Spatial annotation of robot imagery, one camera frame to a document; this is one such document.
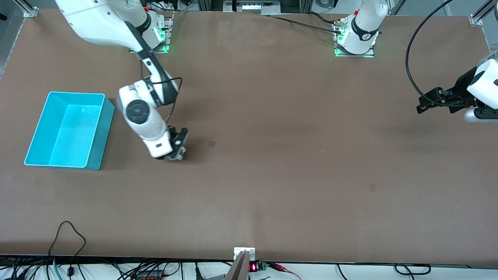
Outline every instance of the teal cable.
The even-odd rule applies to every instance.
[[[59,270],[57,269],[57,265],[55,264],[55,258],[54,258],[54,261],[52,262],[52,266],[54,267],[55,275],[57,275],[57,278],[59,278],[59,280],[62,280],[62,277],[59,273]]]

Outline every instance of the black plug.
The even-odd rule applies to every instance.
[[[74,267],[67,268],[67,276],[71,277],[74,275]]]
[[[202,278],[201,271],[197,266],[197,263],[195,263],[195,280],[204,280],[204,278]]]

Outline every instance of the turquoise container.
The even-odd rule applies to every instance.
[[[50,92],[24,164],[99,170],[113,114],[102,93]]]

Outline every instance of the brown table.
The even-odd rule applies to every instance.
[[[139,63],[41,10],[0,81],[0,253],[46,253],[71,220],[85,255],[229,259],[254,246],[275,260],[497,265],[498,128],[417,115],[404,54],[421,20],[387,17],[376,58],[359,59],[278,19],[189,13],[159,55],[185,79],[170,122],[191,131],[185,159],[150,158],[116,110],[102,170],[82,172],[23,165],[47,93],[113,99]],[[414,43],[413,76],[451,87],[487,51],[466,17],[437,17]],[[54,253],[80,242],[65,228]]]

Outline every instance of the circular black joint cap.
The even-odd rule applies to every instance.
[[[147,104],[144,100],[133,100],[126,107],[126,117],[138,125],[141,125],[147,121],[149,113],[149,104]]]

